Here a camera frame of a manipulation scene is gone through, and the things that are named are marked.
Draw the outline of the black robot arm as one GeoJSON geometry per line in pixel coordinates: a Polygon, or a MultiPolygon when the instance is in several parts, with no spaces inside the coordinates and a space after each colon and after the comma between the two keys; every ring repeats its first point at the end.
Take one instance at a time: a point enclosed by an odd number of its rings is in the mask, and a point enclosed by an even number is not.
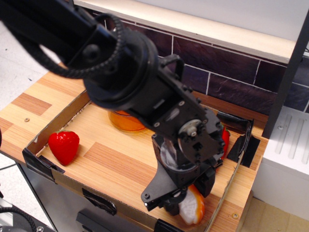
{"type": "Polygon", "coordinates": [[[158,168],[141,199],[148,210],[184,201],[194,185],[207,197],[224,152],[223,127],[181,82],[183,60],[160,58],[154,43],[109,13],[92,16],[73,1],[3,0],[0,17],[49,71],[82,79],[96,105],[123,110],[154,132],[158,168]]]}

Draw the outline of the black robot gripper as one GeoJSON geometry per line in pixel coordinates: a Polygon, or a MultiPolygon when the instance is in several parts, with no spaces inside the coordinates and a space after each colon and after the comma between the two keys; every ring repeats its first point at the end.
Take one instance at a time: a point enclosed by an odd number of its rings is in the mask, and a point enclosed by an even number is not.
{"type": "Polygon", "coordinates": [[[206,198],[215,183],[216,169],[222,165],[224,141],[221,134],[194,137],[185,134],[181,141],[191,151],[194,161],[183,154],[178,143],[158,134],[152,136],[157,171],[141,194],[148,211],[164,208],[170,215],[180,213],[179,203],[184,200],[188,187],[194,185],[206,198]]]}

